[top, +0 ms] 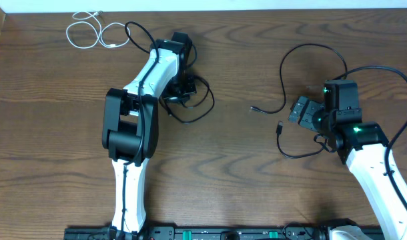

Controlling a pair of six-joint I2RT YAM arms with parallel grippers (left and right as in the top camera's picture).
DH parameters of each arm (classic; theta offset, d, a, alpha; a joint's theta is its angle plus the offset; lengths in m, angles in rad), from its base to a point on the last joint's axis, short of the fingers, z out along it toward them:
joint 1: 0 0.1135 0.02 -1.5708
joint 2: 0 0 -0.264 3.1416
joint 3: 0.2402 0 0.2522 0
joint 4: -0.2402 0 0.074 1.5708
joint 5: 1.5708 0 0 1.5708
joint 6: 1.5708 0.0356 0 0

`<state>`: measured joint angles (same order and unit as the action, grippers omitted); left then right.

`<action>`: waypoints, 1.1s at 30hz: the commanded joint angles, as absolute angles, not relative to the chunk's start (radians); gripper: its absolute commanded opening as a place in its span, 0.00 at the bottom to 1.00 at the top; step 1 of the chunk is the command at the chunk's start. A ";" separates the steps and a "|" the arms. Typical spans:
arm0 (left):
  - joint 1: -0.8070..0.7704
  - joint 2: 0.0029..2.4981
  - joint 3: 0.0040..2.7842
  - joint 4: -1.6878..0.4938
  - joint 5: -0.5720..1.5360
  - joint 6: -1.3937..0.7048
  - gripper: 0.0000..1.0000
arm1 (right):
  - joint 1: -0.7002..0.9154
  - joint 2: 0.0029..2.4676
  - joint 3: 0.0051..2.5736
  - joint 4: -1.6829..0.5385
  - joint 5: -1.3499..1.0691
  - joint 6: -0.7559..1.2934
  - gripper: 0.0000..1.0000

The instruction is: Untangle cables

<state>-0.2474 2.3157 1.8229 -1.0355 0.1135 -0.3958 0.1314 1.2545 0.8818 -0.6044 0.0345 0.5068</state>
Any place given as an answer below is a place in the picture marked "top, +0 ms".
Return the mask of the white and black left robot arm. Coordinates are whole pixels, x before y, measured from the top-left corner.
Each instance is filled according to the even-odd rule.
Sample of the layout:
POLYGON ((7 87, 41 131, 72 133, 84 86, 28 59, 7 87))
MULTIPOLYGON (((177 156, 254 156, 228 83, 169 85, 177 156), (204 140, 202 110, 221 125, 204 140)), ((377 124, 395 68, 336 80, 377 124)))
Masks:
POLYGON ((192 47, 181 32, 154 41, 137 77, 107 92, 102 145, 112 160, 116 186, 110 239, 139 239, 146 220, 145 173, 159 136, 159 101, 183 103, 196 92, 187 73, 192 47))

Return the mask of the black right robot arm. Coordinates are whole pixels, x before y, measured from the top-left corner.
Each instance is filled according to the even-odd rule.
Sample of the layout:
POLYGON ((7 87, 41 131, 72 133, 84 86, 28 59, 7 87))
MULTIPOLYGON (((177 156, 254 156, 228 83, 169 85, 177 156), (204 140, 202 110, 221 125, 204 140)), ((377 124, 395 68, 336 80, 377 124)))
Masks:
POLYGON ((384 238, 407 239, 407 184, 379 124, 363 122, 356 82, 328 80, 323 94, 322 102, 299 97, 289 121, 315 131, 324 138, 322 148, 339 155, 363 189, 384 238))

